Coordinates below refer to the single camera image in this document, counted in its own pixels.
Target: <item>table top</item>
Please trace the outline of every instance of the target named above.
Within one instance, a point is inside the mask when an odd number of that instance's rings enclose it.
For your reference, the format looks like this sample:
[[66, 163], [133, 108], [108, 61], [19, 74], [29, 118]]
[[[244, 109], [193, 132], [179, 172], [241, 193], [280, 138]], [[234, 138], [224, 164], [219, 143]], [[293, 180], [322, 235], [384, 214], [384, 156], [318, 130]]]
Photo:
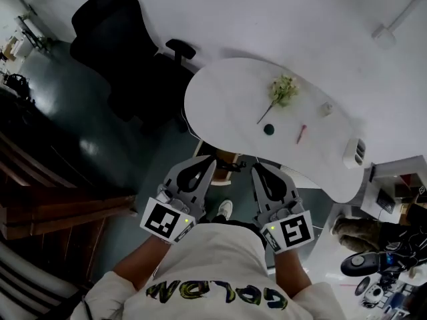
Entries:
[[[295, 77], [299, 88], [287, 107], [271, 104], [273, 80]], [[332, 113], [323, 117], [328, 102]], [[191, 128], [210, 145], [288, 166], [317, 184], [333, 200], [345, 203], [358, 192], [363, 168], [348, 169], [342, 157], [355, 134], [340, 106], [323, 91], [284, 67], [248, 58], [216, 61], [198, 71], [185, 94]], [[264, 126], [274, 126], [266, 135]], [[298, 135], [306, 125], [299, 144]]]

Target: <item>green flower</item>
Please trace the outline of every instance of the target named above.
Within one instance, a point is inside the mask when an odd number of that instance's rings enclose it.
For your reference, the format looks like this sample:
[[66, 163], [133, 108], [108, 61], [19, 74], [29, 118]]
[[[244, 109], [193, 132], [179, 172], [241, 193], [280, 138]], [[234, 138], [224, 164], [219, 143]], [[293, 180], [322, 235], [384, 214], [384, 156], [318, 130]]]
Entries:
[[290, 99], [298, 94], [298, 88], [294, 84], [295, 79], [281, 75], [274, 80], [270, 91], [270, 98], [273, 100], [272, 105], [285, 107], [289, 104]]

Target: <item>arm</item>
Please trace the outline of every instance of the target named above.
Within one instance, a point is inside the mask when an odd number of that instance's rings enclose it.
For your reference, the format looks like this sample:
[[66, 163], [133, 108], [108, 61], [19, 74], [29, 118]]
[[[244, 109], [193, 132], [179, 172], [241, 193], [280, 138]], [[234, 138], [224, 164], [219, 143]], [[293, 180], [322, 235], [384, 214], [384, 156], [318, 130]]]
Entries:
[[290, 298], [312, 285], [302, 269], [296, 250], [285, 251], [274, 257], [276, 264], [276, 283]]
[[153, 275], [155, 268], [169, 251], [171, 245], [163, 242], [159, 237], [151, 236], [133, 253], [121, 260], [113, 271], [132, 282], [140, 290]]
[[[121, 260], [113, 271], [106, 273], [85, 297], [92, 317], [121, 319], [126, 300], [143, 288], [169, 248], [170, 244], [151, 236], [133, 253]], [[71, 320], [80, 319], [88, 319], [83, 303], [75, 308], [71, 316]]]
[[296, 250], [276, 255], [276, 283], [315, 320], [345, 319], [334, 292], [327, 283], [312, 282], [302, 269]]

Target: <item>white t-shirt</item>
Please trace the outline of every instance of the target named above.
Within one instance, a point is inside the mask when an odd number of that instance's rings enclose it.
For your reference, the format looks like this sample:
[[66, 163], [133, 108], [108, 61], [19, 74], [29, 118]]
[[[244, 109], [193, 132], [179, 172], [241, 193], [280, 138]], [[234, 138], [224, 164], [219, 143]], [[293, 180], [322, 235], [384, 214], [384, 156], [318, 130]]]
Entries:
[[[141, 291], [109, 272], [85, 300], [94, 320], [345, 319], [327, 283], [290, 299], [268, 278], [264, 255], [260, 238], [244, 227], [199, 224]], [[88, 319], [82, 304], [71, 319]]]

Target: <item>dark green bottle cap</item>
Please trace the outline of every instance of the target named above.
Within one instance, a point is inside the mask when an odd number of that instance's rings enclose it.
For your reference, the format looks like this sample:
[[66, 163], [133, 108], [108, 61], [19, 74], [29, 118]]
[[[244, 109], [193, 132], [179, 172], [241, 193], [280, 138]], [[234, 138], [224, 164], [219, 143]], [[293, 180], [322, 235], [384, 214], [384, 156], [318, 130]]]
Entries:
[[273, 125], [267, 124], [264, 127], [264, 133], [267, 134], [267, 135], [273, 135], [274, 134], [274, 127], [273, 127]]

